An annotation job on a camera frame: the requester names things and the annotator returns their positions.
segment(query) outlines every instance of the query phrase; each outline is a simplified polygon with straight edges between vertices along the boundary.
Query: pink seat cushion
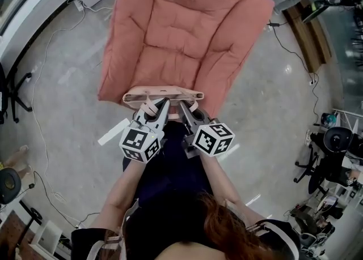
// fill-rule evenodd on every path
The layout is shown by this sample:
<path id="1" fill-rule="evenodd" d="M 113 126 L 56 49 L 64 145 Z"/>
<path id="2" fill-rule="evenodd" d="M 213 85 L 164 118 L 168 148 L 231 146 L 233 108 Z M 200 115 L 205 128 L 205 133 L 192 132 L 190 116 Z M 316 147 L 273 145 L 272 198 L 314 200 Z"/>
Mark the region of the pink seat cushion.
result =
<path id="1" fill-rule="evenodd" d="M 175 85 L 205 94 L 215 117 L 271 0 L 116 0 L 99 99 L 122 103 L 134 86 Z"/>

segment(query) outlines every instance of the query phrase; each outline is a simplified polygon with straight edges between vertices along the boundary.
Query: power cord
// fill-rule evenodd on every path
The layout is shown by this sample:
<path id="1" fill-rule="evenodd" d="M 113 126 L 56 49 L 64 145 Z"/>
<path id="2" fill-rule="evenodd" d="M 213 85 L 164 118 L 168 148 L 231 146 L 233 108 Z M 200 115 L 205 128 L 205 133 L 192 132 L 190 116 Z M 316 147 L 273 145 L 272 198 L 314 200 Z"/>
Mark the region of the power cord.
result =
<path id="1" fill-rule="evenodd" d="M 82 221 L 80 221 L 80 222 L 79 222 L 78 226 L 79 226 L 79 225 L 81 225 L 84 221 L 86 221 L 86 220 L 88 219 L 88 217 L 89 217 L 89 216 L 91 216 L 91 215 L 98 215 L 98 214 L 99 214 L 99 212 L 93 212 L 93 213 L 91 213 L 91 214 L 88 214 L 88 215 L 85 217 L 85 219 L 84 219 L 84 220 L 82 220 Z"/>
<path id="2" fill-rule="evenodd" d="M 299 17 L 301 17 L 301 15 L 299 14 L 298 16 L 296 16 L 295 18 L 293 18 L 292 20 L 296 20 L 296 19 L 298 19 Z M 274 22 L 269 22 L 267 25 L 269 25 L 269 26 L 271 26 L 271 27 L 280 27 L 280 26 L 282 26 L 282 25 L 286 25 L 286 24 L 288 24 L 289 22 L 285 22 L 285 23 L 274 23 Z"/>
<path id="3" fill-rule="evenodd" d="M 288 50 L 286 47 L 284 47 L 283 45 L 282 45 L 282 43 L 281 43 L 281 41 L 278 39 L 278 36 L 277 36 L 277 34 L 276 34 L 276 30 L 275 30 L 275 27 L 279 27 L 280 25 L 278 25 L 278 24 L 274 24 L 274 23 L 271 23 L 271 21 L 269 21 L 269 24 L 268 25 L 270 25 L 271 27 L 272 27 L 272 29 L 273 29 L 273 33 L 275 34 L 275 37 L 276 37 L 276 39 L 277 39 L 277 41 L 278 41 L 278 43 L 280 44 L 280 46 L 283 48 L 283 49 L 285 49 L 287 52 L 289 52 L 290 54 L 295 54 L 299 59 L 300 59 L 300 61 L 301 61 L 301 64 L 302 64 L 302 66 L 304 67 L 304 69 L 305 69 L 305 71 L 307 72 L 307 74 L 309 75 L 309 77 L 310 77 L 310 79 L 311 79 L 311 84 L 315 84 L 315 86 L 314 86 L 314 88 L 313 88 L 313 90 L 312 90 L 312 93 L 313 93 L 313 95 L 315 96 L 315 98 L 316 98 L 316 102 L 315 102 L 315 104 L 314 104 L 314 108 L 313 108 L 313 112 L 314 112 L 314 114 L 315 114 L 315 116 L 316 116 L 316 120 L 315 120 L 315 124 L 318 124 L 318 121 L 319 121 L 319 115 L 316 113 L 316 111 L 315 111 L 315 108 L 316 108 L 316 105 L 317 105 L 317 103 L 318 103 L 318 101 L 319 101 L 319 97 L 316 95 L 316 93 L 314 92 L 315 91 L 315 88 L 317 87 L 317 85 L 318 85 L 318 83 L 319 83 L 319 75 L 317 74 L 317 73 L 313 73 L 314 74 L 314 77 L 312 77 L 311 75 L 310 75 L 310 73 L 309 73 L 309 71 L 308 71 L 308 69 L 307 69 L 307 67 L 305 66 L 305 64 L 304 64 L 304 61 L 303 61 L 303 59 L 296 53 L 296 52 L 292 52 L 291 50 Z"/>
<path id="4" fill-rule="evenodd" d="M 56 211 L 73 227 L 73 228 L 75 228 L 75 229 L 78 229 L 79 228 L 79 226 L 84 222 L 84 221 L 86 221 L 87 219 L 88 219 L 88 217 L 89 216 L 91 216 L 91 215 L 96 215 L 96 214 L 99 214 L 99 212 L 93 212 L 93 213 L 90 213 L 90 214 L 88 214 L 87 216 L 86 216 L 86 218 L 84 219 L 84 220 L 82 220 L 82 221 L 80 221 L 79 222 L 79 224 L 77 225 L 77 226 L 75 226 L 75 225 L 73 225 L 70 221 L 68 221 L 67 220 L 67 218 L 64 216 L 64 213 L 62 213 L 60 210 L 58 210 L 56 207 L 55 207 L 55 205 L 50 201 L 50 198 L 49 198 L 49 196 L 48 196 L 48 193 L 47 193 L 47 189 L 46 189 L 46 187 L 45 187 L 45 184 L 44 184 L 44 181 L 43 181 L 43 179 L 41 178 L 41 176 L 40 176 L 40 174 L 37 172 L 37 171 L 34 171 L 33 172 L 33 176 L 34 176 L 34 183 L 33 184 L 30 184 L 29 185 L 29 187 L 27 188 L 27 189 L 25 189 L 25 191 L 23 191 L 22 193 L 20 193 L 20 194 L 18 194 L 17 196 L 16 196 L 16 198 L 15 199 L 17 199 L 17 198 L 19 198 L 23 193 L 25 193 L 26 191 L 28 191 L 29 189 L 33 189 L 34 187 L 35 187 L 35 185 L 36 185 L 36 177 L 35 177 L 35 175 L 38 175 L 39 176 L 39 178 L 40 178 L 40 180 L 41 180 L 41 183 L 43 184 L 43 188 L 44 188 L 44 191 L 45 191 L 45 196 L 47 197 L 47 199 L 48 199 L 48 201 L 49 201 L 49 203 L 52 205 L 52 207 L 53 208 L 55 208 L 56 209 Z M 5 206 L 3 206 L 1 209 L 0 209 L 0 212 L 2 212 L 5 208 L 6 208 L 6 206 L 7 205 L 5 205 Z"/>
<path id="5" fill-rule="evenodd" d="M 71 4 L 71 0 L 67 0 L 67 2 L 66 2 L 67 4 Z M 90 7 L 86 7 L 85 5 L 84 5 L 84 3 L 82 2 L 82 6 L 83 7 L 85 7 L 85 8 L 87 8 L 87 9 L 90 9 L 91 11 L 93 11 L 93 12 L 98 12 L 99 10 L 101 10 L 101 9 L 112 9 L 112 8 L 109 8 L 109 7 L 102 7 L 102 8 L 100 8 L 100 9 L 98 9 L 98 10 L 94 10 L 94 9 L 92 9 L 92 8 L 90 8 Z M 58 201 L 60 201 L 60 202 L 62 202 L 62 203 L 66 203 L 66 200 L 64 199 L 64 197 L 60 194 L 60 193 L 56 193 L 56 192 L 54 192 L 54 189 L 53 189 L 53 187 L 52 187 L 52 185 L 50 184 L 50 182 L 49 182 L 49 180 L 48 180 L 48 178 L 47 178 L 47 170 L 48 170 L 48 166 L 49 166 L 49 157 L 48 157 L 48 148 L 47 148 L 47 143 L 46 143 L 46 141 L 45 141 L 45 139 L 44 139 L 44 136 L 43 136 L 43 132 L 42 132 L 42 130 L 41 130 L 41 127 L 40 127 L 40 124 L 39 124 L 39 121 L 38 121 L 38 119 L 36 118 L 36 112 L 35 112 L 35 108 L 34 108 L 34 96 L 35 96 L 35 87 L 36 87 L 36 85 L 37 85 L 37 83 L 38 83 L 38 81 L 39 81 L 39 79 L 40 79 L 40 77 L 41 77 L 41 73 L 42 73 L 42 71 L 43 71 L 43 68 L 44 68 L 44 66 L 45 66 L 45 63 L 46 63 L 46 61 L 47 61 L 47 52 L 48 52 L 48 47 L 49 47 L 49 45 L 50 45 L 50 42 L 52 41 L 52 38 L 53 38 L 53 36 L 57 33 L 57 32 L 61 32 L 61 31 L 72 31 L 74 28 L 76 28 L 83 20 L 84 20 L 84 18 L 85 18 L 85 16 L 86 16 L 86 12 L 85 12 L 85 10 L 84 9 L 82 9 L 82 12 L 83 12 L 83 15 L 82 15 L 82 17 L 81 17 L 81 19 L 79 20 L 79 22 L 77 22 L 74 26 L 72 26 L 71 28 L 60 28 L 60 29 L 57 29 L 56 31 L 54 31 L 53 33 L 52 33 L 52 35 L 50 36 L 50 38 L 49 38 L 49 41 L 48 41 L 48 43 L 47 43 L 47 46 L 45 47 L 45 52 L 44 52 L 44 60 L 43 60 L 43 63 L 42 63 L 42 65 L 41 65 L 41 68 L 40 68 L 40 71 L 39 71 L 39 75 L 38 75 L 38 77 L 37 77 L 37 79 L 36 79 L 36 81 L 35 81 L 35 84 L 34 84 L 34 87 L 33 87 L 33 94 L 32 94 L 32 101 L 31 101 L 31 105 L 32 105 L 32 109 L 33 109 L 33 115 L 34 115 L 34 119 L 35 119 L 35 121 L 36 121 L 36 123 L 37 123 L 37 125 L 38 125 L 38 128 L 39 128 L 39 132 L 40 132 L 40 135 L 41 135 L 41 137 L 42 137 L 42 140 L 43 140 L 43 142 L 44 142 L 44 147 L 45 147 L 45 156 L 46 156 L 46 159 L 47 159 L 47 167 L 46 167 L 46 169 L 45 169 L 45 171 L 44 171 L 44 176 L 45 176 L 45 180 L 47 181 L 47 183 L 48 183 L 48 185 L 50 186 L 50 188 L 51 188 L 51 190 L 52 190 L 52 195 L 54 195 L 54 197 L 58 200 Z M 47 189 L 46 189 L 46 187 L 45 187 L 45 185 L 44 185 L 44 181 L 43 181 L 43 179 L 41 178 L 41 176 L 36 172 L 36 171 L 34 171 L 34 181 L 35 181 L 35 174 L 37 174 L 39 177 L 40 177 L 40 179 L 41 179 L 41 181 L 42 181 L 42 183 L 43 183 L 43 186 L 44 186 L 44 190 L 45 190 L 45 195 L 47 196 L 47 199 L 48 199 L 48 201 L 49 201 L 49 203 L 58 211 L 58 213 L 60 214 L 60 215 L 62 215 L 62 217 L 72 226 L 72 227 L 74 227 L 74 228 L 78 228 L 78 227 L 76 227 L 76 226 L 74 226 L 71 222 L 69 222 L 68 220 L 67 220 L 67 218 L 66 217 L 68 217 L 69 219 L 73 219 L 74 221 L 76 221 L 76 222 L 79 222 L 79 224 L 81 224 L 81 223 L 83 223 L 86 219 L 87 219 L 87 217 L 90 215 L 90 214 L 88 214 L 87 215 L 87 217 L 86 217 L 86 219 L 84 220 L 84 221 L 79 221 L 79 220 L 77 220 L 77 219 L 75 219 L 75 218 L 73 218 L 73 217 L 71 217 L 71 216 L 69 216 L 69 215 L 67 215 L 67 214 L 65 214 L 65 213 L 63 213 L 63 212 L 61 212 L 60 210 L 58 210 L 55 206 L 54 206 L 54 204 L 50 201 L 50 199 L 49 199 L 49 197 L 48 197 L 48 193 L 47 193 Z M 26 189 L 25 191 L 27 191 L 27 190 L 29 190 L 29 189 L 31 189 L 31 188 L 33 188 L 34 186 L 35 186 L 35 182 L 34 182 L 34 184 L 32 184 L 33 186 L 32 187 L 30 187 L 30 185 L 29 185 L 29 188 L 28 189 Z"/>

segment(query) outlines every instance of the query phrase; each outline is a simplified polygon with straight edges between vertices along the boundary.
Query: forearm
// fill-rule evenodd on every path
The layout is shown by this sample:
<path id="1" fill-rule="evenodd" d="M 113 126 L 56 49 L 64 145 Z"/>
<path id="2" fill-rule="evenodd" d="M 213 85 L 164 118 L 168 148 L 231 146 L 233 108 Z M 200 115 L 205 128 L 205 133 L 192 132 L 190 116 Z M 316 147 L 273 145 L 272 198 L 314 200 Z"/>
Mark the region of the forearm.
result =
<path id="1" fill-rule="evenodd" d="M 216 200 L 220 204 L 223 204 L 226 199 L 234 204 L 240 201 L 235 186 L 221 168 L 218 160 L 202 152 L 200 153 L 200 159 Z"/>
<path id="2" fill-rule="evenodd" d="M 349 178 L 356 178 L 360 184 L 363 184 L 363 174 L 360 171 L 353 170 Z"/>
<path id="3" fill-rule="evenodd" d="M 238 212 L 246 218 L 246 225 L 253 225 L 264 219 L 261 215 L 251 210 L 242 202 L 237 189 L 215 157 L 201 154 L 200 158 L 210 186 L 212 187 L 214 197 L 220 204 L 225 204 L 225 200 L 235 204 Z"/>
<path id="4" fill-rule="evenodd" d="M 131 160 L 127 169 L 113 185 L 101 213 L 91 228 L 104 228 L 118 232 L 127 209 L 134 199 L 138 182 L 146 164 Z"/>

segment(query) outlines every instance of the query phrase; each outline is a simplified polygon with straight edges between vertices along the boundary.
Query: concrete floor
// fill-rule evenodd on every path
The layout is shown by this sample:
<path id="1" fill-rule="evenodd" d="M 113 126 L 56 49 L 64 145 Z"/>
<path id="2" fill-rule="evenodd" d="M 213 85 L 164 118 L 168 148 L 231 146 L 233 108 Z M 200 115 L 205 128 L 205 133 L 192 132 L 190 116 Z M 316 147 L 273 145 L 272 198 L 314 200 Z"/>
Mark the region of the concrete floor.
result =
<path id="1" fill-rule="evenodd" d="M 94 8 L 113 5 L 103 0 Z M 100 211 L 108 191 L 122 174 L 123 155 L 119 137 L 105 146 L 97 140 L 132 112 L 113 103 L 98 102 L 103 48 L 107 38 L 110 10 L 86 10 L 84 21 L 71 32 L 57 33 L 48 49 L 47 62 L 35 89 L 35 112 L 47 143 L 47 176 L 66 203 L 50 196 L 62 212 L 78 220 Z M 21 89 L 21 98 L 31 102 L 32 90 L 44 59 L 51 34 L 69 28 L 82 17 L 71 4 L 63 10 L 30 47 L 19 66 L 19 77 L 35 70 L 34 78 Z M 283 16 L 273 15 L 282 23 Z M 276 29 L 281 42 L 301 51 L 289 25 Z M 316 112 L 331 110 L 330 84 L 326 69 L 319 72 Z M 315 122 L 309 77 L 301 61 L 279 46 L 266 27 L 237 77 L 218 116 L 237 135 L 232 152 L 220 162 L 245 202 L 259 196 L 251 207 L 263 216 L 284 219 L 286 210 L 307 198 L 307 180 L 298 185 L 293 178 L 301 173 L 294 166 L 306 160 L 305 132 Z M 20 122 L 9 118 L 1 127 L 2 160 L 23 144 L 30 147 L 28 162 L 42 177 L 47 167 L 45 147 L 32 113 L 18 109 Z M 24 186 L 33 180 L 27 176 Z M 72 227 L 45 197 L 41 183 L 27 192 L 25 202 L 51 219 L 66 234 Z M 89 225 L 95 216 L 85 222 Z"/>

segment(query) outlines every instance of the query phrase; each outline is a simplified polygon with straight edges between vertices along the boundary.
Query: hand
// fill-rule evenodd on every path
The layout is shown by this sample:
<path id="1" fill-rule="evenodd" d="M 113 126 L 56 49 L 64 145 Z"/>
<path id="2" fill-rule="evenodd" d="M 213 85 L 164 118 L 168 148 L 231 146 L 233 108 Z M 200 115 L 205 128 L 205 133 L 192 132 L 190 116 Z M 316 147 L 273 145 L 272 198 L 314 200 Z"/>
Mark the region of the hand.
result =
<path id="1" fill-rule="evenodd" d="M 349 179 L 355 178 L 357 180 L 359 178 L 360 174 L 361 174 L 360 171 L 351 171 L 351 174 L 349 175 Z"/>

